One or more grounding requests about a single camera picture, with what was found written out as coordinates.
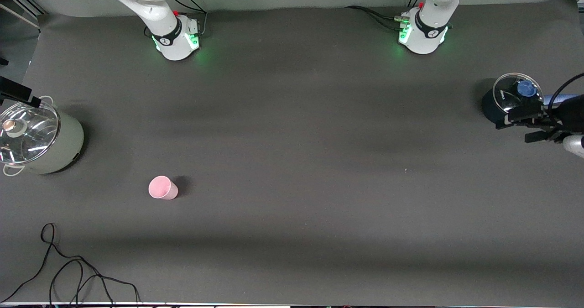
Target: pink paper cup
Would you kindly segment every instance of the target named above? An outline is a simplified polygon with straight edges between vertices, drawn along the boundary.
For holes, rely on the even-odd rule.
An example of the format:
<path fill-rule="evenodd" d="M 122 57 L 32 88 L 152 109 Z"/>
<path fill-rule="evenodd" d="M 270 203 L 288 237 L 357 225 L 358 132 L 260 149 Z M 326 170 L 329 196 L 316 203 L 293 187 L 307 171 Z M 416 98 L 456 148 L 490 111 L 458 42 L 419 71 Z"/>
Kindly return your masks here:
<path fill-rule="evenodd" d="M 148 193 L 153 198 L 160 198 L 161 200 L 172 200 L 177 197 L 179 189 L 177 186 L 165 176 L 158 176 L 150 181 L 148 185 Z"/>

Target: gray table surface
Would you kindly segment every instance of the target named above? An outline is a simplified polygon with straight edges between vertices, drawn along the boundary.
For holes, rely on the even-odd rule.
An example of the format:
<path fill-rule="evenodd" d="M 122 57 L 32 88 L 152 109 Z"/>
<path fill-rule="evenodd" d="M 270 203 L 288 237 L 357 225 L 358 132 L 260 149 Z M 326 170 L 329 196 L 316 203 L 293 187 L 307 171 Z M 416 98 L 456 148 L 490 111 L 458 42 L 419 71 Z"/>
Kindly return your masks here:
<path fill-rule="evenodd" d="M 476 105 L 503 73 L 550 94 L 583 70 L 575 2 L 452 21 L 417 56 L 358 10 L 217 12 L 171 62 L 137 17 L 45 17 L 24 84 L 88 145 L 60 173 L 0 177 L 0 294 L 38 268 L 52 221 L 144 301 L 584 306 L 584 160 Z M 161 174 L 179 198 L 148 196 Z M 48 300 L 63 263 L 13 300 Z"/>

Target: blue lid knob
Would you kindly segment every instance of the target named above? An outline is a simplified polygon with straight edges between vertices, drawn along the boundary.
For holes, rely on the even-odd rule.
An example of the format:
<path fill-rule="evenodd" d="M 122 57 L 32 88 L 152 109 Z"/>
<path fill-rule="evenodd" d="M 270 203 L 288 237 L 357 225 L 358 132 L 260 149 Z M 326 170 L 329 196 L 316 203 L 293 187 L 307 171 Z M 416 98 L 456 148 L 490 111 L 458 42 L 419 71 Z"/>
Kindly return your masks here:
<path fill-rule="evenodd" d="M 517 84 L 517 92 L 519 92 L 521 96 L 532 97 L 537 94 L 537 89 L 531 81 L 523 80 Z"/>

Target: glass lid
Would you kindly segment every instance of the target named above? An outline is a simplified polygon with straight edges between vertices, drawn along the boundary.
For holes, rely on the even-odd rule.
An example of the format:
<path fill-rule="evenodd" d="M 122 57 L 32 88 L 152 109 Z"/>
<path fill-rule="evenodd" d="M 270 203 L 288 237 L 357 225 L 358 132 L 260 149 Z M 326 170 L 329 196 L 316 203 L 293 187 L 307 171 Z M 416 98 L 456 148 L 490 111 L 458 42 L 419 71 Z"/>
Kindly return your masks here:
<path fill-rule="evenodd" d="M 493 86 L 493 96 L 499 109 L 505 113 L 518 106 L 543 104 L 543 93 L 534 79 L 521 73 L 508 73 Z"/>
<path fill-rule="evenodd" d="M 58 135 L 57 111 L 41 102 L 39 108 L 18 103 L 0 115 L 0 161 L 23 164 L 42 156 Z"/>

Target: cooking pot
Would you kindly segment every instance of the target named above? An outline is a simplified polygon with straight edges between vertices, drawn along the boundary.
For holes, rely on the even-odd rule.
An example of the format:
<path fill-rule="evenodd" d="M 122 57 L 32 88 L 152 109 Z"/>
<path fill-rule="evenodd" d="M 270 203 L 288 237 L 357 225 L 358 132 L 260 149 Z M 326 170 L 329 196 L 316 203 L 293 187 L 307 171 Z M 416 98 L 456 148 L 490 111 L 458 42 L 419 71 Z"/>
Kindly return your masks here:
<path fill-rule="evenodd" d="M 537 82 L 521 73 L 507 73 L 495 81 L 482 98 L 483 115 L 492 123 L 505 119 L 509 110 L 533 103 L 543 104 L 544 95 Z"/>
<path fill-rule="evenodd" d="M 57 110 L 51 102 L 38 108 L 18 103 L 0 115 L 0 162 L 2 171 L 14 177 L 26 169 L 31 173 L 51 173 L 75 161 L 83 146 L 79 121 Z"/>

